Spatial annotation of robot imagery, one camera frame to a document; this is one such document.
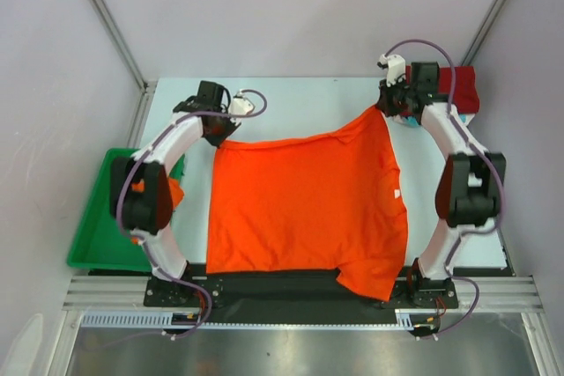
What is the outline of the right aluminium corner post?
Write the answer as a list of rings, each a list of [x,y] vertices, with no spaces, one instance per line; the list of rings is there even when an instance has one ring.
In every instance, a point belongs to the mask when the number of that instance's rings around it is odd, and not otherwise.
[[[464,53],[460,62],[462,66],[473,65],[480,50],[484,47],[490,32],[493,30],[496,21],[501,16],[507,1],[508,0],[493,0],[491,2],[485,16],[480,22],[477,32]]]

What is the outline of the green plastic tray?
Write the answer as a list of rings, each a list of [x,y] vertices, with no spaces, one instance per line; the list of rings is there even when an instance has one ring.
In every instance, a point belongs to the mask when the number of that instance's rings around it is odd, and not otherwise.
[[[134,149],[113,148],[107,151],[93,185],[93,190],[78,225],[67,257],[72,268],[126,270],[149,272],[151,265],[144,251],[123,235],[115,219],[118,197],[123,183],[133,167],[130,158]],[[166,177],[182,179],[184,158],[179,158],[170,173],[157,164],[143,164],[135,172],[132,182],[140,179]],[[128,230],[123,216],[128,191],[122,205],[122,228]]]

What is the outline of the left aluminium corner post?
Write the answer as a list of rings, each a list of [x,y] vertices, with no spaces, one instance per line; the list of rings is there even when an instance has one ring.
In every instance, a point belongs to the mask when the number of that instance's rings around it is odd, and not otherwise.
[[[88,1],[93,7],[93,10],[98,16],[102,27],[104,28],[108,38],[113,44],[116,53],[120,56],[126,70],[128,71],[132,80],[135,82],[137,88],[140,90],[140,92],[145,92],[148,83],[143,77],[142,71],[130,50],[130,46],[125,40],[125,37],[123,36],[113,13],[109,9],[106,0]]]

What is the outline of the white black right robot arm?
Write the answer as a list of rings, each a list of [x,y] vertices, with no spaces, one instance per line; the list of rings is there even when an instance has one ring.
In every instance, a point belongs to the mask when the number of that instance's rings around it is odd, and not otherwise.
[[[400,55],[382,55],[378,65],[386,76],[377,108],[387,117],[414,118],[445,159],[434,197],[438,223],[406,276],[406,295],[415,306],[439,305],[449,292],[457,250],[468,237],[491,233],[488,222],[501,215],[506,159],[471,134],[452,93],[440,94],[438,63],[407,64]]]

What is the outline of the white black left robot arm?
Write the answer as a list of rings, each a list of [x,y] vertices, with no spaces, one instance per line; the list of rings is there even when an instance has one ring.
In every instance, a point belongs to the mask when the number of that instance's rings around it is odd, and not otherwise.
[[[188,261],[172,232],[171,220],[183,194],[171,172],[193,144],[205,140],[219,148],[254,111],[243,90],[232,95],[219,83],[202,81],[195,95],[173,108],[152,141],[111,163],[110,215],[119,231],[141,246],[152,275],[166,281],[163,292],[178,306],[193,299],[195,285],[184,277]]]

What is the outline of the aluminium front rail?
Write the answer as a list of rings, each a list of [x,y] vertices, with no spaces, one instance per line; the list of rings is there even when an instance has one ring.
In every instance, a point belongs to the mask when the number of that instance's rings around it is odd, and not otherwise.
[[[475,282],[479,290],[478,312],[536,312],[543,309],[537,287],[529,277],[510,277]],[[465,310],[475,299],[475,289],[457,283]],[[176,287],[149,276],[75,276],[63,300],[64,310],[186,309],[198,304],[186,287]]]

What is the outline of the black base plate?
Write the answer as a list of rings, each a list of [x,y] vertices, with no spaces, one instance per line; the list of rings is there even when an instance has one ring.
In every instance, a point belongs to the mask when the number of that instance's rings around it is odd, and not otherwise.
[[[196,267],[193,284],[211,295],[209,323],[233,324],[380,324],[392,320],[399,309],[442,313],[462,303],[457,283],[510,278],[509,269],[456,268],[445,280],[418,280],[409,268],[396,279],[390,298],[371,299],[355,294],[337,281],[334,271],[282,271],[273,273],[207,276]]]

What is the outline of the folded dark red t shirt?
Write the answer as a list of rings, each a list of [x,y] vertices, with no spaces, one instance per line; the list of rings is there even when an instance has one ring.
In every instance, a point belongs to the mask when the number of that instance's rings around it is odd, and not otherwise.
[[[479,96],[475,87],[475,70],[471,66],[455,67],[455,91],[453,105],[459,114],[476,114],[479,111]],[[431,100],[447,102],[452,71],[450,67],[439,67],[438,86],[431,92]]]

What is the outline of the orange t shirt in tray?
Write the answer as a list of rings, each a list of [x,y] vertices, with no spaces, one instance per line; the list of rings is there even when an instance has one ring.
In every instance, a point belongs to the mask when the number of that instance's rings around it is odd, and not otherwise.
[[[135,243],[154,238],[170,226],[184,198],[180,182],[174,178],[140,179],[130,184],[123,216]]]

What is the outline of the orange t shirt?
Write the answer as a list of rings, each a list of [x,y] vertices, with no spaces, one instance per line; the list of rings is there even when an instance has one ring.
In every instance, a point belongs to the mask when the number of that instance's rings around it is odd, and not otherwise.
[[[174,178],[140,179],[130,184],[123,216],[135,243],[154,238],[170,226],[184,198],[180,182]]]
[[[347,290],[388,300],[407,241],[400,169],[374,107],[329,133],[215,154],[211,274],[336,270]]]

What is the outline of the aluminium corner post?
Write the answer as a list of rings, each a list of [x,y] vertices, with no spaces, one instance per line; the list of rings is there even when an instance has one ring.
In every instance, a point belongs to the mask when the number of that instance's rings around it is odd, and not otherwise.
[[[491,2],[485,16],[480,22],[477,32],[464,53],[460,62],[462,66],[473,65],[480,50],[484,47],[490,32],[493,30],[496,21],[501,16],[507,1],[508,0],[493,0]]]
[[[140,92],[145,92],[148,83],[143,77],[142,71],[130,50],[130,46],[125,40],[125,37],[123,36],[113,13],[109,9],[106,0],[88,1],[93,7],[93,10],[98,16],[102,27],[104,28],[108,38],[113,44],[116,53],[120,56],[126,70],[128,71],[132,80],[135,82],[137,88],[140,90]]]

